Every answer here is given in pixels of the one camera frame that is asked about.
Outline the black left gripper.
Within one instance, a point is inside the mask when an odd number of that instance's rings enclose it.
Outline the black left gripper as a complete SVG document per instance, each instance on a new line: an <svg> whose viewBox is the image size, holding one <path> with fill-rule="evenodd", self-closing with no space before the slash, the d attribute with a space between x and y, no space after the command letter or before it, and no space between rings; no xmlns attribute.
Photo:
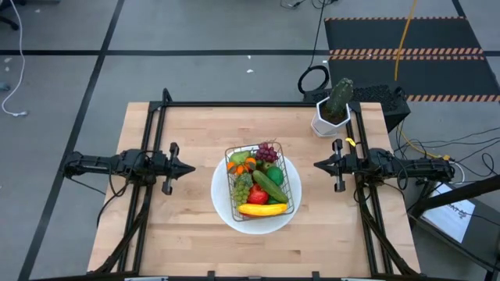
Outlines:
<svg viewBox="0 0 500 281"><path fill-rule="evenodd" d="M156 176L165 176L166 179L162 184L162 192L166 195L171 195L173 188L171 187L171 181L173 178L173 164L175 159L179 154L179 146L176 142L170 144L170 156L168 157L162 151L157 151L153 154L153 170ZM185 176L188 173L195 171L195 167L183 163L180 159L177 159L177 165L182 168L179 171L179 177Z"/></svg>

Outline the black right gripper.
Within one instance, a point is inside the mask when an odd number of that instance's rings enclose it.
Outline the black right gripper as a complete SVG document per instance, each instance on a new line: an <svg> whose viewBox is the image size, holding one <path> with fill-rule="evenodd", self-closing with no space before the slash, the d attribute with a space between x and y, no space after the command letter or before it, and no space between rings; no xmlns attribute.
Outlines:
<svg viewBox="0 0 500 281"><path fill-rule="evenodd" d="M344 174L352 174L355 176L355 181L362 187L365 186L366 181L362 172L364 171L364 158L359 158L354 153L342 156L341 150L343 148L342 139L336 139L332 144L334 154L328 159L315 162L313 165L328 173L330 176L335 176L337 182L334 185L334 191L337 193L346 190L345 181L343 180Z"/></svg>

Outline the green lime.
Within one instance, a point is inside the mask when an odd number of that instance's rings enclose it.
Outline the green lime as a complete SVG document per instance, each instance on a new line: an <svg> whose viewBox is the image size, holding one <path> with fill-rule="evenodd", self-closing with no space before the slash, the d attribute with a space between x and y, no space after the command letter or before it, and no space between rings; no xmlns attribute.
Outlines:
<svg viewBox="0 0 500 281"><path fill-rule="evenodd" d="M271 179L277 186L280 186L284 183L284 173L283 171L276 167L271 166L266 171L266 176Z"/></svg>

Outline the tangerine sprig with leaves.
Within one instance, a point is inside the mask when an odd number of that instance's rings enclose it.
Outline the tangerine sprig with leaves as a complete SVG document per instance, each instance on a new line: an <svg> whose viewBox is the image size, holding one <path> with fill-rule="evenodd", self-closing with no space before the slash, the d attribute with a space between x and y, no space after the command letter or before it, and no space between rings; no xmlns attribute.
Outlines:
<svg viewBox="0 0 500 281"><path fill-rule="evenodd" d="M256 160L252 157L246 158L242 163L228 162L227 171L231 174L242 175L244 173L251 173L256 169Z"/></svg>

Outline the large green pear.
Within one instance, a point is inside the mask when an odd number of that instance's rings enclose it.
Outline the large green pear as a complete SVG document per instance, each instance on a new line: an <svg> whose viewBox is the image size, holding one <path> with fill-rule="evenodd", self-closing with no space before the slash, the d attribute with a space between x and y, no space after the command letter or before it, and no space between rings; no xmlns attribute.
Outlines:
<svg viewBox="0 0 500 281"><path fill-rule="evenodd" d="M233 162L235 165L243 165L250 156L250 151L236 151L230 156L230 162Z"/></svg>

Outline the green grape bunch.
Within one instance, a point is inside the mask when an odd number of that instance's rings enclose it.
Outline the green grape bunch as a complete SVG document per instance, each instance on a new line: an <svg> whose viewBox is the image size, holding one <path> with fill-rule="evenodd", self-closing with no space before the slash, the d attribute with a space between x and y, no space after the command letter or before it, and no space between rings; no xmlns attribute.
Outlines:
<svg viewBox="0 0 500 281"><path fill-rule="evenodd" d="M241 174L234 181L234 188L232 197L235 205L239 206L245 204L248 200L250 188L253 186L252 175L250 173Z"/></svg>

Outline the green cucumber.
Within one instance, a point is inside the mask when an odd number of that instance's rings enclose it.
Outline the green cucumber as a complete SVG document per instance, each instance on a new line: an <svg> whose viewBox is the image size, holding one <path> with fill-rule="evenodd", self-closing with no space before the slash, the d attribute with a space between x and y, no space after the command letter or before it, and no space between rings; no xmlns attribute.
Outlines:
<svg viewBox="0 0 500 281"><path fill-rule="evenodd" d="M252 178L261 188L280 203L288 203L288 196L266 174L255 170Z"/></svg>

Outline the purple grape bunch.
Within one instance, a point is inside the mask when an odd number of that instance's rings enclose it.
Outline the purple grape bunch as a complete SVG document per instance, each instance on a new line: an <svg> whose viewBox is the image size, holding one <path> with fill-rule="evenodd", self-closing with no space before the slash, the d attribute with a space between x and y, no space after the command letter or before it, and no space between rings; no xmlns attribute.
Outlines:
<svg viewBox="0 0 500 281"><path fill-rule="evenodd" d="M277 150L269 142L258 144L255 159L261 162L274 163L279 158Z"/></svg>

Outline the bright red apple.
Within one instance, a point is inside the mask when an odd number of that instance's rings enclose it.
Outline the bright red apple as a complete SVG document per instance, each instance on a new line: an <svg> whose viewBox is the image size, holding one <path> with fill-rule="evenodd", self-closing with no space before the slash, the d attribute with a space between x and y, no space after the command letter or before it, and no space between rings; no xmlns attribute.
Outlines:
<svg viewBox="0 0 500 281"><path fill-rule="evenodd" d="M249 190L247 197L248 204L265 205L269 200L269 195L265 192L260 185L255 183Z"/></svg>

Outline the yellow banana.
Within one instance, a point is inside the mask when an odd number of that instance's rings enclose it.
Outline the yellow banana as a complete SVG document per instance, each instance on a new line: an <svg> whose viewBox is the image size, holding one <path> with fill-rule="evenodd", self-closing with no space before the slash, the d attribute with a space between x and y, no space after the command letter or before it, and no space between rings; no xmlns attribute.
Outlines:
<svg viewBox="0 0 500 281"><path fill-rule="evenodd" d="M253 217L267 217L281 215L288 209L286 204L274 205L255 205L255 204L242 204L237 206L237 211L243 215Z"/></svg>

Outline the white plant pot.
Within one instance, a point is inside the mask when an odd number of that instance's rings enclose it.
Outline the white plant pot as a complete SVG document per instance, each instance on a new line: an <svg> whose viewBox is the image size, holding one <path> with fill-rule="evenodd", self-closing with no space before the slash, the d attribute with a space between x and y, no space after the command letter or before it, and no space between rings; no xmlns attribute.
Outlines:
<svg viewBox="0 0 500 281"><path fill-rule="evenodd" d="M321 106L325 105L329 98L316 103L316 113L312 119L311 127L318 137L334 137L351 120L351 108L345 105L345 117L339 123L330 123L321 116Z"/></svg>

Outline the white round woven placemat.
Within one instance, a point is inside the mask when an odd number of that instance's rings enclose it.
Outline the white round woven placemat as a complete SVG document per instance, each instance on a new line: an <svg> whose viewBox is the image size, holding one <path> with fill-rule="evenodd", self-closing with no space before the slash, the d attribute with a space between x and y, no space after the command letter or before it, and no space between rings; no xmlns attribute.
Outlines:
<svg viewBox="0 0 500 281"><path fill-rule="evenodd" d="M287 212L278 216L249 218L239 222L232 216L234 209L230 203L229 182L224 168L225 160L222 159L212 175L211 184L212 204L219 217L231 228L252 235L272 233L286 226L299 209L302 199L302 184L297 169L287 157L284 158L281 164L285 165L287 172L285 183L291 189L287 192L287 195L291 195Z"/></svg>

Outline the white paper sheet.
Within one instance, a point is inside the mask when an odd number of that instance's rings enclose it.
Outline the white paper sheet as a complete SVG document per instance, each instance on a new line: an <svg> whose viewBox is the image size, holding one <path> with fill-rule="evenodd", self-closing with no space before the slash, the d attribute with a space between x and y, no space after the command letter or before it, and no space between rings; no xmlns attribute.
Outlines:
<svg viewBox="0 0 500 281"><path fill-rule="evenodd" d="M476 205L469 200L425 211L421 218L456 242L462 243Z"/></svg>

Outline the black hazard striped floor mat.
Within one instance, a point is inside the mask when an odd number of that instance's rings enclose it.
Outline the black hazard striped floor mat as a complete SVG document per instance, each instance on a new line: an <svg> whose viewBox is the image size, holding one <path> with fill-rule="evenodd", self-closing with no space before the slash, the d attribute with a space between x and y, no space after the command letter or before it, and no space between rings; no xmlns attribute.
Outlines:
<svg viewBox="0 0 500 281"><path fill-rule="evenodd" d="M498 83L463 16L324 21L330 81L402 87L409 101L500 102Z"/></svg>

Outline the grey side cart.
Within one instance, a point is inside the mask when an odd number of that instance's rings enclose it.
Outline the grey side cart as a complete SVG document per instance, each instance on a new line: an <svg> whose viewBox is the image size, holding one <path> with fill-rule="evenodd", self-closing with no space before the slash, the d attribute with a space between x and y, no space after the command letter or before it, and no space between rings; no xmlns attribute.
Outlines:
<svg viewBox="0 0 500 281"><path fill-rule="evenodd" d="M418 226L461 252L493 274L500 272L500 212L477 197L500 191L500 175L457 187L452 183L427 183L423 196L409 208L410 226ZM476 205L462 243L424 221L422 214L454 202L469 200Z"/></svg>

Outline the black office chair base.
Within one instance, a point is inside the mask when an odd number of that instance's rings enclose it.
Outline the black office chair base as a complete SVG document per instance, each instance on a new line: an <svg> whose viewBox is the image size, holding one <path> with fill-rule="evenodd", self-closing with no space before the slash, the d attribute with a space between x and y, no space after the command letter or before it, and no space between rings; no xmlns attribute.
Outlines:
<svg viewBox="0 0 500 281"><path fill-rule="evenodd" d="M5 23L11 27L12 30L18 30L19 25L11 20L10 18L3 16L2 11L7 8L15 8L16 4L14 0L0 0L0 23Z"/></svg>

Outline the black metal table frame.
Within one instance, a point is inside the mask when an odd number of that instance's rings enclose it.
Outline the black metal table frame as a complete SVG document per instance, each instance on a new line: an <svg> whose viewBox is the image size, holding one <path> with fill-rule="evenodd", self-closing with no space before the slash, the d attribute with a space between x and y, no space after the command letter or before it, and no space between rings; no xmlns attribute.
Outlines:
<svg viewBox="0 0 500 281"><path fill-rule="evenodd" d="M314 134L315 109L298 102L228 102L175 105L166 110L162 149L180 146L180 160L195 171L156 187L148 216L140 272L143 275L367 277L359 207L353 179L345 192L316 168L330 156L331 142ZM211 198L213 173L234 146L278 141L298 171L302 199L292 220L276 232L252 235L229 227Z"/></svg>

